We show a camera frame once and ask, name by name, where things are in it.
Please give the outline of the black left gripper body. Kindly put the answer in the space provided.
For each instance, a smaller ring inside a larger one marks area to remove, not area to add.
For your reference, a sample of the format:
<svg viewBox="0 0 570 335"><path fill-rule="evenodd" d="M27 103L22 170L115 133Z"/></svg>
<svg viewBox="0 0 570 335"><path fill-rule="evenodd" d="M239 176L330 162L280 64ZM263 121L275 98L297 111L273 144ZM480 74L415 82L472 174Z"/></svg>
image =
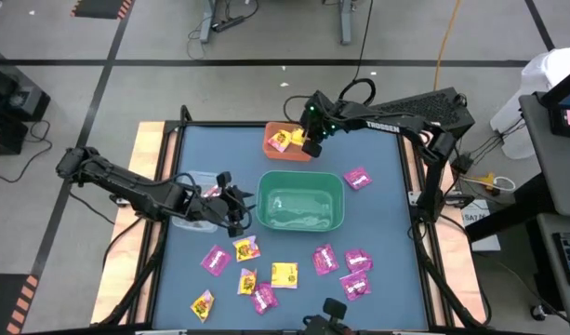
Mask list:
<svg viewBox="0 0 570 335"><path fill-rule="evenodd" d="M231 181L230 172L221 172L216 176L216 185L203 192L203 218L225 228L229 237L237 237L247 229L240 211L245 202L235 197L232 188L236 186Z"/></svg>

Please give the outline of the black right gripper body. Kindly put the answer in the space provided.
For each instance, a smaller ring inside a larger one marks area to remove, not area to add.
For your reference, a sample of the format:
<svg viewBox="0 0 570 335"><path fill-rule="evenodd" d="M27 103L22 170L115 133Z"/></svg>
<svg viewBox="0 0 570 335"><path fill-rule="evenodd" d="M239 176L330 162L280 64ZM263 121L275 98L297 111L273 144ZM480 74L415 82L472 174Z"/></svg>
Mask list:
<svg viewBox="0 0 570 335"><path fill-rule="evenodd" d="M324 139L321 124L314 125L310 121L306 121L303 124L303 139L302 152L313 158L319 157L322 152L321 142Z"/></svg>

